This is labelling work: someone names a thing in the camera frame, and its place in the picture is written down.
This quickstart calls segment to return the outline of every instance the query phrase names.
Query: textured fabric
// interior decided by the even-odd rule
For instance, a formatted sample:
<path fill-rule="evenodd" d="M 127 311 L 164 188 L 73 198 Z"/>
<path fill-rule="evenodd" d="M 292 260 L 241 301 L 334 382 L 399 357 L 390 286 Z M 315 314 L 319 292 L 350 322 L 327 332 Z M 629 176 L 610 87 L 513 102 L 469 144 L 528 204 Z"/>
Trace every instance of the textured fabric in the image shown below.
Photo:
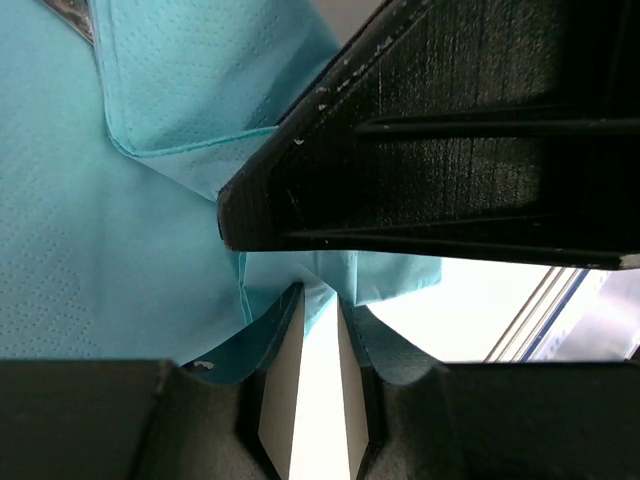
<path fill-rule="evenodd" d="M 0 356 L 185 362 L 294 281 L 312 322 L 327 284 L 362 303 L 438 280 L 437 259 L 224 249 L 217 190 L 336 51 L 305 1 L 91 3 L 95 54 L 0 0 Z"/>

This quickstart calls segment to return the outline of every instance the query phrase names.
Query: cloth fold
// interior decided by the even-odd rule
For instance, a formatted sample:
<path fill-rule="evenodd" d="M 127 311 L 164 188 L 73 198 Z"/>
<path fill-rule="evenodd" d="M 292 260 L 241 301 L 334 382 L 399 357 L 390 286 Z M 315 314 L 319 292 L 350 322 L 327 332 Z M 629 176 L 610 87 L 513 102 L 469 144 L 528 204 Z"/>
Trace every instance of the cloth fold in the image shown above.
<path fill-rule="evenodd" d="M 296 281 L 312 324 L 334 289 L 439 280 L 435 258 L 224 248 L 217 191 L 337 51 L 306 0 L 94 0 L 95 52 L 2 2 L 1 357 L 183 363 Z"/>

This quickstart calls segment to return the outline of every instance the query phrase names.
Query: blue cloth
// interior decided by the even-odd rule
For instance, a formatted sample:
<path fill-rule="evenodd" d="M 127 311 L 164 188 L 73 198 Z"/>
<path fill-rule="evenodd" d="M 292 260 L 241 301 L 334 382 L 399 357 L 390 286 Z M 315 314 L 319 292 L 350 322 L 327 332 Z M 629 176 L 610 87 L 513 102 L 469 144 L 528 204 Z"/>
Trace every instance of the blue cloth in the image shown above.
<path fill-rule="evenodd" d="M 95 52 L 0 0 L 1 357 L 182 363 L 295 281 L 312 323 L 334 290 L 439 280 L 434 258 L 223 246 L 218 190 L 337 50 L 306 0 L 90 3 Z"/>

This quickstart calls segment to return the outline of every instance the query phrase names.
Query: silver spoon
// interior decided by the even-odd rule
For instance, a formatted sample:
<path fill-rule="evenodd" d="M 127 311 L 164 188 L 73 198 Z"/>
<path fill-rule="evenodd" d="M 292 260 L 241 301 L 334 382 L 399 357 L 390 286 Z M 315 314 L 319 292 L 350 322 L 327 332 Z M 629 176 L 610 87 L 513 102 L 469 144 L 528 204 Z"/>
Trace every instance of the silver spoon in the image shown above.
<path fill-rule="evenodd" d="M 89 16 L 89 0 L 42 0 L 42 2 L 56 12 L 64 21 L 93 44 L 93 29 Z"/>

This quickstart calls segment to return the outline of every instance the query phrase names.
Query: ridge on black plastic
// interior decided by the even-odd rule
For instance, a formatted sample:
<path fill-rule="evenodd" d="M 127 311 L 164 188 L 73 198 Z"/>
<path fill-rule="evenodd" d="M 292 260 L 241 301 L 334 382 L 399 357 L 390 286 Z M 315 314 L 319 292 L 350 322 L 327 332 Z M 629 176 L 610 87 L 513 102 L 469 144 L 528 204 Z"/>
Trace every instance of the ridge on black plastic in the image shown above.
<path fill-rule="evenodd" d="M 0 478 L 286 479 L 303 333 L 294 285 L 185 368 L 0 362 Z"/>
<path fill-rule="evenodd" d="M 389 0 L 222 190 L 240 251 L 640 266 L 640 4 Z"/>
<path fill-rule="evenodd" d="M 443 364 L 341 303 L 351 478 L 640 476 L 640 365 Z"/>

